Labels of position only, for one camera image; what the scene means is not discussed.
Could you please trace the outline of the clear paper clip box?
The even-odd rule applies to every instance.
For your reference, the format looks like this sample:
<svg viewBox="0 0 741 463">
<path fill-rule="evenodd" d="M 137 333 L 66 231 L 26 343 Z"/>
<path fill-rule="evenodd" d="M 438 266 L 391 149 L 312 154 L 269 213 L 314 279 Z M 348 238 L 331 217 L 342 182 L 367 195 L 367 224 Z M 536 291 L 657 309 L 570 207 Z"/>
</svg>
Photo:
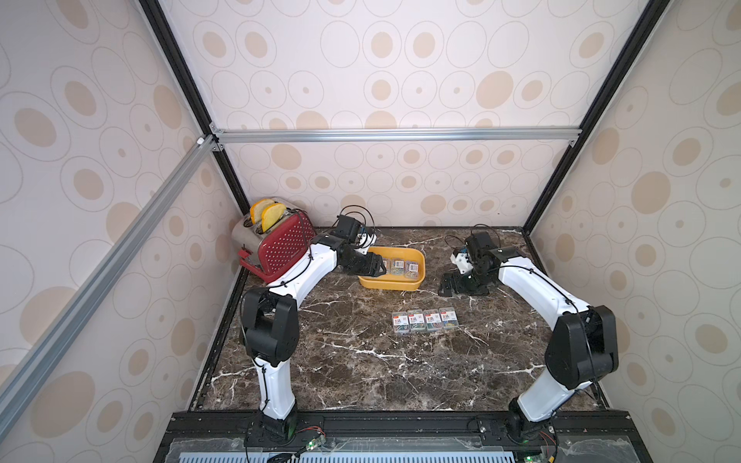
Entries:
<svg viewBox="0 0 741 463">
<path fill-rule="evenodd" d="M 423 311 L 415 310 L 407 312 L 410 332 L 411 333 L 423 333 L 426 332 L 426 320 Z"/>
<path fill-rule="evenodd" d="M 445 330 L 453 330 L 457 327 L 459 327 L 459 321 L 457 318 L 457 313 L 453 308 L 445 308 L 441 309 L 439 311 L 439 314 L 441 316 L 441 320 L 443 323 L 443 328 Z"/>
<path fill-rule="evenodd" d="M 424 319 L 426 324 L 426 331 L 434 333 L 444 329 L 444 324 L 438 311 L 425 310 Z"/>
<path fill-rule="evenodd" d="M 411 325 L 408 314 L 405 312 L 396 312 L 392 314 L 393 332 L 397 335 L 408 334 L 411 331 Z"/>
</svg>

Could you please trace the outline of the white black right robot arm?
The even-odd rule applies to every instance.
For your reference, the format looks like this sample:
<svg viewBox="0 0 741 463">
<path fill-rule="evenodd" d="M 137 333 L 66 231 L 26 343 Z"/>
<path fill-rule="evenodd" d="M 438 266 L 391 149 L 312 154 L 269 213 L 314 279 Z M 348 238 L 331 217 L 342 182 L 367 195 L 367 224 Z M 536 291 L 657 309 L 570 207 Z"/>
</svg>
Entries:
<svg viewBox="0 0 741 463">
<path fill-rule="evenodd" d="M 442 277 L 441 296 L 487 295 L 489 286 L 502 284 L 519 294 L 551 329 L 544 371 L 509 403 L 509 439 L 530 440 L 576 392 L 619 368 L 615 314 L 568 293 L 517 249 L 460 248 L 451 254 L 451 262 L 457 269 Z"/>
</svg>

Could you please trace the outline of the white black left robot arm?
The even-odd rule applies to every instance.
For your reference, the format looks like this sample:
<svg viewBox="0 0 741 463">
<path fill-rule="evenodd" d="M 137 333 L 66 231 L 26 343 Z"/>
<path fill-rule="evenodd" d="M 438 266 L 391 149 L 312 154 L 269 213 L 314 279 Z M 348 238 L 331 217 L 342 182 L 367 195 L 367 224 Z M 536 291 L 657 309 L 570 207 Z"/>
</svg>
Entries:
<svg viewBox="0 0 741 463">
<path fill-rule="evenodd" d="M 374 243 L 375 233 L 363 233 L 356 242 L 337 233 L 319 235 L 275 284 L 253 287 L 243 295 L 239 306 L 242 338 L 258 376 L 260 423 L 271 433 L 289 439 L 297 432 L 289 359 L 300 339 L 301 304 L 338 267 L 354 276 L 385 274 L 383 258 L 370 251 Z"/>
</svg>

